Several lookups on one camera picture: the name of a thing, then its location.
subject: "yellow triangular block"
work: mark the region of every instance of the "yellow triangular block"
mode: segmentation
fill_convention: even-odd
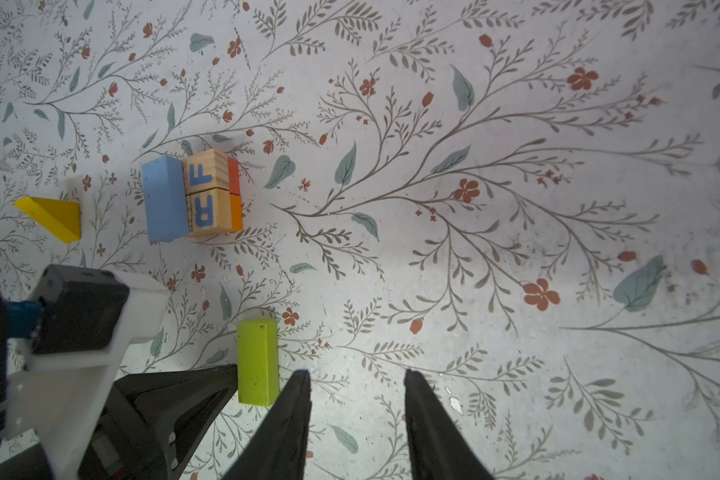
[[[14,205],[66,244],[80,239],[80,206],[77,202],[24,197]]]

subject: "lime green rectangular block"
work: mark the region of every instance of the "lime green rectangular block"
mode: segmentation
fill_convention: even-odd
[[[280,393],[274,319],[237,324],[237,390],[240,403],[264,407],[273,404]]]

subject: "toy block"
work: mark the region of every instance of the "toy block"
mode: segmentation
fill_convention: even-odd
[[[77,202],[24,197],[14,205],[66,244],[80,239],[80,206]]]
[[[141,166],[150,242],[171,242],[190,234],[181,160],[160,157]]]
[[[201,154],[184,158],[184,192],[196,194],[211,188],[230,189],[230,162],[225,155],[216,150],[206,150]]]
[[[239,232],[242,230],[242,198],[238,195],[230,194],[232,208],[232,231]]]
[[[237,391],[240,403],[264,407],[280,393],[274,319],[237,323]]]
[[[224,234],[232,231],[230,192],[214,188],[190,198],[190,236]]]
[[[227,169],[230,172],[230,188],[228,189],[231,194],[240,196],[240,167],[237,164],[237,160],[232,157],[227,157]]]

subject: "floral patterned surface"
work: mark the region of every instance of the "floral patterned surface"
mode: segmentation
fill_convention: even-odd
[[[139,166],[207,148],[245,230],[150,244]],[[720,478],[720,0],[0,2],[0,288],[50,262],[172,292],[123,374],[277,317],[309,478],[410,476],[408,368],[499,478]],[[233,400],[185,475],[265,414]]]

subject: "teal leaf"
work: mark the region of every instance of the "teal leaf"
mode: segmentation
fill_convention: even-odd
[[[204,47],[213,43],[213,37],[199,33],[193,33],[190,37],[190,51],[199,52]]]
[[[357,143],[352,142],[352,149],[347,152],[342,161],[336,168],[336,183],[339,185],[349,185],[352,181],[352,172],[355,171],[355,158],[357,157]]]
[[[299,272],[303,272],[304,270],[317,270],[314,266],[306,263],[301,264],[295,264],[291,266],[291,268],[288,269],[288,271],[292,274],[297,274]]]
[[[444,172],[449,168],[454,167],[455,165],[460,164],[469,154],[469,149],[471,145],[467,146],[466,148],[462,150],[456,150],[449,156],[445,158],[442,162],[435,165],[434,168],[432,168],[433,174],[439,174],[440,172]]]
[[[226,290],[224,290],[224,285],[221,285],[219,301],[221,302],[222,320],[230,320],[232,318],[232,302],[230,302],[230,296],[227,295]]]
[[[640,312],[650,305],[664,270],[664,259],[654,256],[641,269],[627,275],[614,289],[614,300],[627,312]]]
[[[142,145],[141,147],[142,147],[142,148],[146,148],[147,145],[151,144],[151,143],[152,143],[152,140],[155,139],[155,135],[157,135],[157,130],[155,130],[155,133],[153,133],[152,135],[150,135],[150,137],[144,142],[144,145]]]
[[[333,428],[333,433],[336,435],[336,439],[346,447],[347,450],[349,450],[350,453],[357,453],[358,443],[355,440],[355,437],[349,435],[346,433],[344,428],[342,427],[336,427],[335,425],[328,425],[329,427]]]
[[[168,108],[168,133],[173,130],[176,126],[176,111],[173,109],[173,104]]]
[[[190,145],[189,140],[181,141],[181,149],[184,150],[187,157],[192,157],[194,155],[194,153],[192,153],[192,145]]]
[[[87,20],[88,17],[90,16],[90,11],[93,9],[94,9],[94,0],[90,0],[90,3],[88,4],[88,6],[85,8],[85,11],[83,12],[83,18],[85,18]]]
[[[275,167],[272,168],[272,175],[269,177],[269,181],[264,188],[275,188],[277,185],[285,180],[286,178],[293,175],[296,171],[296,164],[294,164],[288,155],[280,155],[280,158],[275,162]]]
[[[103,76],[105,76],[106,72],[108,72],[110,70],[110,68],[112,68],[112,65],[114,65],[114,64],[115,64],[115,62],[112,62],[112,63],[108,63],[105,66],[103,66],[101,68],[101,70],[99,70],[99,78],[102,78]]]
[[[228,353],[230,349],[221,349],[219,348],[216,353],[211,355],[208,360],[206,360],[203,365],[213,365],[214,363],[218,363],[221,360],[224,360],[226,358],[226,354]]]
[[[59,121],[56,124],[56,127],[59,131],[59,137],[61,137],[61,139],[63,140],[64,139],[64,117],[66,116],[66,113],[61,110],[57,110],[57,111],[59,112]]]
[[[72,82],[70,82],[70,92],[73,92],[77,88],[77,82],[80,81],[80,67],[74,71],[72,75]]]
[[[43,120],[48,120],[48,116],[45,114],[44,111],[40,110],[39,108],[36,108],[36,109],[34,110],[34,114],[36,114],[37,116],[39,116],[39,117],[42,118]]]
[[[378,226],[376,226],[376,220],[374,220],[372,216],[358,212],[352,214],[352,221],[363,225],[368,233],[375,236],[376,240],[378,240]]]
[[[157,358],[160,355],[160,349],[163,348],[163,337],[165,336],[165,327],[162,326],[160,331],[152,339],[152,345],[150,345],[150,353],[153,357]]]
[[[8,102],[8,105],[5,106],[5,115],[3,115],[3,123],[5,123],[5,121],[8,120],[8,117],[13,112],[14,112],[14,105],[11,102]]]
[[[454,70],[454,93],[456,94],[456,100],[458,100],[459,111],[464,111],[470,108],[474,102],[474,89],[469,80],[464,78],[458,68],[451,65]]]

